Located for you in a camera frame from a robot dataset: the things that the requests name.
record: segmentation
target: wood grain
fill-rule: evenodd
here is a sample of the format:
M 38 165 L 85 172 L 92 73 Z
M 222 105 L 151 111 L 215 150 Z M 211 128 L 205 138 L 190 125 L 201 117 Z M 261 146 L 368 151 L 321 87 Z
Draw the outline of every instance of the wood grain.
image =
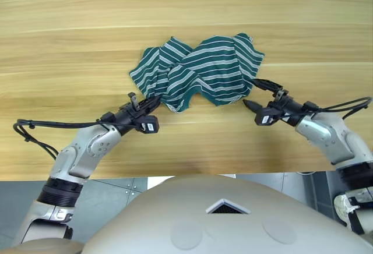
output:
M 53 160 L 12 130 L 17 118 L 93 121 L 137 91 L 128 72 L 170 36 L 196 46 L 246 32 L 266 54 L 258 76 L 300 103 L 373 94 L 373 0 L 0 0 L 0 180 L 46 179 Z M 253 90 L 262 103 L 269 93 Z M 174 114 L 161 106 L 156 135 L 128 133 L 93 178 L 313 171 L 331 166 L 286 124 L 258 127 L 242 102 L 197 95 Z M 347 126 L 372 146 L 372 108 Z M 37 129 L 63 148 L 74 130 Z

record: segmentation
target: striped shirt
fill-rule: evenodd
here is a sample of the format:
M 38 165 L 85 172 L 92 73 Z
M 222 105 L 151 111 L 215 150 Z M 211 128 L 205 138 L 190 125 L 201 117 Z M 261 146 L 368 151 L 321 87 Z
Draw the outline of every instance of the striped shirt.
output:
M 146 98 L 161 96 L 171 111 L 182 112 L 196 93 L 215 105 L 247 96 L 263 58 L 244 33 L 214 36 L 195 49 L 171 37 L 161 47 L 147 48 L 129 75 Z

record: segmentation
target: floor tile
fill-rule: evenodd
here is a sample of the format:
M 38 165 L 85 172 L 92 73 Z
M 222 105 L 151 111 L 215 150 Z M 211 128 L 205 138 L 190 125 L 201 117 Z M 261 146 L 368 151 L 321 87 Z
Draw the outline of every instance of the floor tile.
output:
M 130 189 L 133 184 L 133 178 L 113 178 L 113 179 L 98 179 L 97 181 L 107 184 Z
M 282 192 L 309 207 L 315 207 L 312 188 L 305 183 L 307 177 L 310 176 L 285 172 Z
M 144 192 L 147 190 L 147 177 L 139 177 L 133 180 L 131 190 Z
M 44 181 L 0 182 L 0 234 L 13 238 Z
M 237 179 L 254 181 L 259 184 L 266 185 L 279 192 L 282 190 L 284 173 L 277 172 L 272 174 L 236 174 Z
M 102 183 L 87 181 L 68 224 L 74 230 L 73 239 L 87 242 L 126 206 L 129 190 Z
M 129 194 L 129 199 L 128 199 L 128 203 L 127 204 L 129 204 L 131 201 L 133 201 L 140 194 L 141 193 L 139 193 L 139 192 L 131 191 L 130 194 Z
M 6 235 L 0 235 L 0 250 L 9 248 L 12 245 L 13 238 L 7 237 Z

